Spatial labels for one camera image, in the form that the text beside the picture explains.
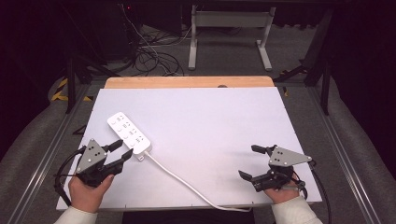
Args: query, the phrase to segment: hand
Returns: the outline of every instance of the hand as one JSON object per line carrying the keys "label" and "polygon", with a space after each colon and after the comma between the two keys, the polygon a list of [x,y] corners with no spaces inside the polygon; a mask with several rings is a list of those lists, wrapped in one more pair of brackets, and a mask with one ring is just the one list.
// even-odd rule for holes
{"label": "hand", "polygon": [[[292,180],[289,182],[288,186],[297,188],[297,185]],[[300,192],[295,189],[266,189],[264,193],[272,199],[274,204],[283,203],[300,196]]]}
{"label": "hand", "polygon": [[97,188],[85,185],[78,177],[73,176],[69,182],[72,206],[78,210],[96,213],[102,203],[103,196],[110,188],[114,175],[109,175]]}

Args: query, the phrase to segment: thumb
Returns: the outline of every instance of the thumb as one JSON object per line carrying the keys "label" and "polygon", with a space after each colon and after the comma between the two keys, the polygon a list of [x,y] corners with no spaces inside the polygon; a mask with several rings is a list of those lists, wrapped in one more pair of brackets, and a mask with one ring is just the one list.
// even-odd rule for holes
{"label": "thumb", "polygon": [[113,183],[114,175],[108,175],[96,189],[100,191],[102,194],[105,194],[106,191],[110,188],[111,183]]}

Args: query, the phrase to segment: white sleeve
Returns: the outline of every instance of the white sleeve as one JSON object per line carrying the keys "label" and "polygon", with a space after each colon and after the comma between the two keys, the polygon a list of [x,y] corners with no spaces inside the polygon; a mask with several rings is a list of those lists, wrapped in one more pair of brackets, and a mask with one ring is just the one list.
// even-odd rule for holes
{"label": "white sleeve", "polygon": [[87,213],[72,206],[66,209],[55,224],[94,224],[97,213]]}
{"label": "white sleeve", "polygon": [[306,200],[299,196],[284,203],[273,204],[276,224],[320,224]]}

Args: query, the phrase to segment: white tabletop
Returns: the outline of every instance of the white tabletop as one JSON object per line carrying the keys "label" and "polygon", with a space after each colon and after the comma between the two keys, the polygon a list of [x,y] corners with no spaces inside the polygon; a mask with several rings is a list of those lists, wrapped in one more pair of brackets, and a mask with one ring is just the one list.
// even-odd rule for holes
{"label": "white tabletop", "polygon": [[[271,203],[238,174],[241,170],[256,176],[269,170],[268,155],[253,152],[251,145],[278,145],[303,153],[275,87],[100,90],[80,146],[92,138],[101,146],[117,141],[106,123],[117,112],[123,112],[151,141],[156,160],[217,205]],[[122,146],[110,153],[106,163],[127,150]],[[294,168],[306,182],[307,200],[321,202],[308,165]],[[101,205],[118,211],[198,207],[209,205],[150,158],[134,157],[124,163]],[[60,199],[57,209],[65,208]]]}

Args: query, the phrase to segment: white power strip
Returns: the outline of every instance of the white power strip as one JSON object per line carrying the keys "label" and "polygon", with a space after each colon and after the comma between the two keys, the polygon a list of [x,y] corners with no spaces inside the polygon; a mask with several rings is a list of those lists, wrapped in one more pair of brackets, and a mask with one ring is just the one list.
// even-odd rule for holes
{"label": "white power strip", "polygon": [[151,151],[151,143],[128,117],[119,112],[111,116],[107,123],[129,149],[134,149],[133,155],[139,161],[145,159],[145,151]]}

